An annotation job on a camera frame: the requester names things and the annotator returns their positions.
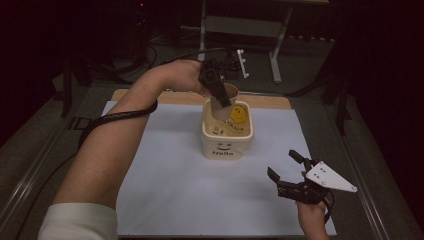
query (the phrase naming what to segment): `white container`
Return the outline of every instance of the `white container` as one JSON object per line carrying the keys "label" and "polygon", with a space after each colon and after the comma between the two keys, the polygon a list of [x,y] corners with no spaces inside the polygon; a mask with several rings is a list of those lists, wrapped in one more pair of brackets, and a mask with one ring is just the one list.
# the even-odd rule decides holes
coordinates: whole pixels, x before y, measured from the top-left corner
{"label": "white container", "polygon": [[210,100],[203,104],[202,119],[203,155],[208,159],[238,160],[253,141],[253,124],[250,107],[236,101],[230,118],[219,121],[212,117]]}

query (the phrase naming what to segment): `white paper sheet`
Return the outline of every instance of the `white paper sheet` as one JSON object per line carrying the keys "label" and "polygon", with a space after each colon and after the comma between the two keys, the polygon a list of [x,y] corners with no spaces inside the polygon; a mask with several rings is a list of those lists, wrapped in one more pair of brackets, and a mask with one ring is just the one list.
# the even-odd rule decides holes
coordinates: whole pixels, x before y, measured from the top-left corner
{"label": "white paper sheet", "polygon": [[[105,112],[114,102],[108,102]],[[203,157],[202,106],[160,104],[121,187],[121,236],[303,235],[293,200],[280,198],[267,176],[303,181],[288,152],[309,151],[294,110],[252,109],[254,140],[240,160]],[[330,219],[327,231],[335,235]]]}

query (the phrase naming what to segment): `sleeve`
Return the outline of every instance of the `sleeve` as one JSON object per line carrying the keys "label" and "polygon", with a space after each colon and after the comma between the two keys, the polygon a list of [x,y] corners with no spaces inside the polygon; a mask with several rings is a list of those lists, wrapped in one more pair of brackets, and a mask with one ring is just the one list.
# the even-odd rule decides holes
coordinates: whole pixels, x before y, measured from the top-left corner
{"label": "sleeve", "polygon": [[118,239],[117,214],[94,203],[60,203],[49,207],[38,239]]}

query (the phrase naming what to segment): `cup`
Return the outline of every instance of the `cup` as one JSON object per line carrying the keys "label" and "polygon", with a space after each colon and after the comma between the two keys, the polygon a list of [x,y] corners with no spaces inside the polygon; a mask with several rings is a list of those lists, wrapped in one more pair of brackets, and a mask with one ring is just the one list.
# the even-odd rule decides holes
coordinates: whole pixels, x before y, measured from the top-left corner
{"label": "cup", "polygon": [[231,106],[222,107],[221,103],[216,100],[216,98],[211,98],[212,117],[219,121],[225,121],[231,116],[231,112],[233,111],[233,107],[239,93],[238,89],[234,85],[224,83],[224,87],[230,98]]}

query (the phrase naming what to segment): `printed smiling face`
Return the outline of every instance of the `printed smiling face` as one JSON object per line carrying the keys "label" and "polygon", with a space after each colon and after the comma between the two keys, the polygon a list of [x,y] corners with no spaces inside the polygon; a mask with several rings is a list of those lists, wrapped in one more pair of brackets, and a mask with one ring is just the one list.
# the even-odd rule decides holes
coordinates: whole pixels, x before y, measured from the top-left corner
{"label": "printed smiling face", "polygon": [[235,123],[244,123],[247,120],[247,111],[241,105],[235,105],[231,112],[231,119]]}
{"label": "printed smiling face", "polygon": [[231,145],[231,143],[218,143],[217,148],[221,151],[228,151],[231,149]]}

